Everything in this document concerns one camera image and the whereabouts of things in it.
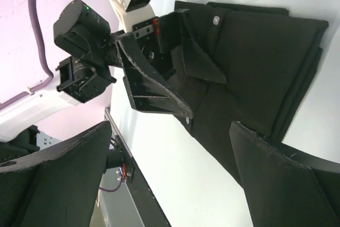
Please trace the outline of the black long sleeve shirt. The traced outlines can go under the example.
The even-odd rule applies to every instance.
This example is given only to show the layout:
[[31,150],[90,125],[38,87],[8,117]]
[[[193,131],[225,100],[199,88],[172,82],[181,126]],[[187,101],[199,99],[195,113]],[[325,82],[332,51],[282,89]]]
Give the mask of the black long sleeve shirt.
[[188,9],[198,45],[226,75],[225,84],[178,75],[193,118],[178,120],[240,182],[229,130],[233,121],[280,142],[307,92],[329,23],[283,8],[176,1]]

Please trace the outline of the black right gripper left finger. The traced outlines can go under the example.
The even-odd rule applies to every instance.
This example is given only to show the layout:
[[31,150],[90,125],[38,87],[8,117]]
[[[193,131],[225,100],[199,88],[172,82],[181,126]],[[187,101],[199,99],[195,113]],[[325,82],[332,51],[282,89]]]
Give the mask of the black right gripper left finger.
[[102,121],[1,164],[1,226],[89,226],[112,129]]

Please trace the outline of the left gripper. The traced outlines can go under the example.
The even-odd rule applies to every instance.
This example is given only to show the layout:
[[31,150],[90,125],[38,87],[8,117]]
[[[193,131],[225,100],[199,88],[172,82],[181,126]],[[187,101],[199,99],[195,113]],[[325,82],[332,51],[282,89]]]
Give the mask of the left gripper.
[[197,43],[189,9],[176,9],[132,26],[115,39],[131,107],[143,113],[192,118],[192,108],[164,79],[185,75],[227,83],[225,73]]

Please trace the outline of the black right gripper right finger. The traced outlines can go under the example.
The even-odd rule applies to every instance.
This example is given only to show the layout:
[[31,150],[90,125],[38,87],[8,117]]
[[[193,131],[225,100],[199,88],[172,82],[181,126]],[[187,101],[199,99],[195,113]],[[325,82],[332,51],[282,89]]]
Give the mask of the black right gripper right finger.
[[233,122],[229,135],[253,226],[339,226],[339,164]]

